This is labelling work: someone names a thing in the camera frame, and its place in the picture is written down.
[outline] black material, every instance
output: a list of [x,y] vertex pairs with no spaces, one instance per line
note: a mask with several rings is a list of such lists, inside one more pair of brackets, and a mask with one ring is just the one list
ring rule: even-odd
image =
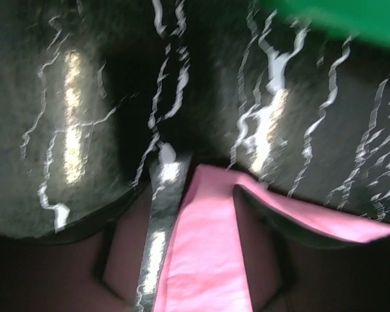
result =
[[135,311],[150,312],[153,309],[166,251],[183,199],[190,159],[182,156],[171,162],[161,161],[150,169],[153,196]]
[[299,242],[307,247],[324,248],[324,249],[339,249],[358,245],[353,242],[344,242],[337,239],[332,239],[324,235],[315,233],[306,229],[288,218],[275,213],[271,207],[263,204],[253,194],[248,192],[243,187],[236,186],[246,202],[251,205],[259,218],[270,226],[271,229],[285,235],[288,239]]
[[68,224],[64,231],[55,233],[52,231],[40,239],[23,239],[25,242],[40,244],[71,244],[75,241],[87,239],[95,235],[98,231],[114,226],[117,219],[121,217],[135,200],[142,194],[147,187],[147,183],[141,183],[139,186],[127,192],[115,202],[97,210],[84,218]]
[[76,227],[148,183],[136,176],[155,135],[390,223],[390,52],[271,23],[245,0],[160,4],[161,35],[152,1],[0,1],[0,235],[48,239],[57,207]]

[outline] pink strip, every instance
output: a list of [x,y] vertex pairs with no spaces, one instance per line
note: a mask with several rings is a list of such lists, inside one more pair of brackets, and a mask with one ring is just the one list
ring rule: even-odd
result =
[[252,311],[227,184],[194,176],[172,234],[153,311]]
[[252,311],[233,202],[236,185],[327,237],[364,243],[390,235],[388,224],[286,198],[246,174],[200,165],[172,234],[154,312]]

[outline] green object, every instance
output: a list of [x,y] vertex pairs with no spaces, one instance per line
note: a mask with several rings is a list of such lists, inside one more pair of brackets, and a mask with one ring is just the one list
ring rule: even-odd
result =
[[330,36],[390,48],[390,0],[260,0],[284,18],[310,21]]

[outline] pink fabric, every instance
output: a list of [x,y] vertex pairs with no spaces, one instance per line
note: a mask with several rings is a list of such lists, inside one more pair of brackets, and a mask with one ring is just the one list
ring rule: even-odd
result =
[[170,241],[154,312],[252,310],[237,233],[235,185],[327,237],[369,242],[390,235],[388,224],[286,198],[263,189],[246,174],[200,165]]
[[172,234],[153,311],[252,311],[232,188],[226,183],[194,176]]

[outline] wrinkled fabric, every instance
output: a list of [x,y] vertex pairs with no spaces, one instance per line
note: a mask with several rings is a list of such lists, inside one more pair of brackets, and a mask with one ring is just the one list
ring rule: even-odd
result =
[[286,198],[246,174],[200,165],[172,235],[154,312],[252,311],[234,210],[236,185],[327,237],[364,243],[390,235],[389,224]]

